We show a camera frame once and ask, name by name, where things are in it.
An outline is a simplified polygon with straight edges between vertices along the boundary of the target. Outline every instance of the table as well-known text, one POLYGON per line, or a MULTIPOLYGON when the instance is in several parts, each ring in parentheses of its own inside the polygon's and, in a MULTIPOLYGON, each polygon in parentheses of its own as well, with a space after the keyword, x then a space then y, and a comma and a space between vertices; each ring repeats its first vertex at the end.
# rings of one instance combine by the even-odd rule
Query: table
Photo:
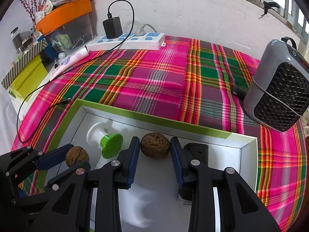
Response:
MULTIPOLYGON (((90 61, 44 87, 25 116, 20 133, 46 151, 58 125, 72 105, 45 110, 61 99, 81 98, 132 111, 212 127, 258 138, 256 193, 286 231, 299 214, 306 183, 306 146, 300 122, 279 133, 251 120, 231 85, 248 88, 259 61, 213 43, 166 37, 159 51, 116 50, 106 56, 92 52, 90 61)), ((22 145, 18 139, 13 150, 22 145)), ((37 173, 23 191, 35 194, 37 173)))

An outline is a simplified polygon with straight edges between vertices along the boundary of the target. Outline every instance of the yellow box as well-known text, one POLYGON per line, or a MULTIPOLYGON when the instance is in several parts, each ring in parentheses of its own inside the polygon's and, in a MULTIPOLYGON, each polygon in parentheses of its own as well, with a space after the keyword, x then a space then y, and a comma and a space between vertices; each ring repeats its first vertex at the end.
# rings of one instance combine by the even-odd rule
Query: yellow box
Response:
POLYGON ((24 100, 30 92, 38 87, 47 74, 48 72, 42 64, 40 56, 37 55, 18 74, 9 89, 16 98, 24 100))

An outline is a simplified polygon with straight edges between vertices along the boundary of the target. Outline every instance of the walnut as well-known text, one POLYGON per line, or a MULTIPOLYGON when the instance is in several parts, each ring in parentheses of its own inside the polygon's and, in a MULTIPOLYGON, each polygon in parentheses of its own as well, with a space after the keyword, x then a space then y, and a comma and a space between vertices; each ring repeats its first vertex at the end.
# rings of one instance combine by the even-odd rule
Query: walnut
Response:
POLYGON ((89 155, 86 150, 80 146, 74 146, 66 153, 65 163, 68 167, 71 167, 82 160, 89 162, 89 155))
POLYGON ((140 148, 147 157, 159 160, 168 155, 170 142, 161 133, 148 133, 142 138, 140 148))

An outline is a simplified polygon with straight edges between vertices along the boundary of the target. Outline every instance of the power adapter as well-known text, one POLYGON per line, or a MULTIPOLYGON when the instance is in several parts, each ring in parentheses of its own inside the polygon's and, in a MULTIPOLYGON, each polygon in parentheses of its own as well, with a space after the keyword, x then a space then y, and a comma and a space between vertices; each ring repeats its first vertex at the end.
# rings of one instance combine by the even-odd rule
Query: power adapter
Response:
POLYGON ((105 30, 107 39, 118 38, 122 35, 122 27, 119 17, 112 17, 111 13, 107 14, 108 19, 103 21, 103 27, 105 30))

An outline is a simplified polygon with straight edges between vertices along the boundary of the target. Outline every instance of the green plastic disc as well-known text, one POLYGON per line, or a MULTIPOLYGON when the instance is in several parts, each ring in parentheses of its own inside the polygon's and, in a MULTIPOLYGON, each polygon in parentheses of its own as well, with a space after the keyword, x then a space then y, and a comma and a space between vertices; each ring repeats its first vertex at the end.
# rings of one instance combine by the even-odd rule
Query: green plastic disc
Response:
POLYGON ((123 142, 123 137, 120 133, 112 134, 112 135, 105 135, 100 142, 102 147, 102 156, 104 159, 109 159, 115 156, 123 142))

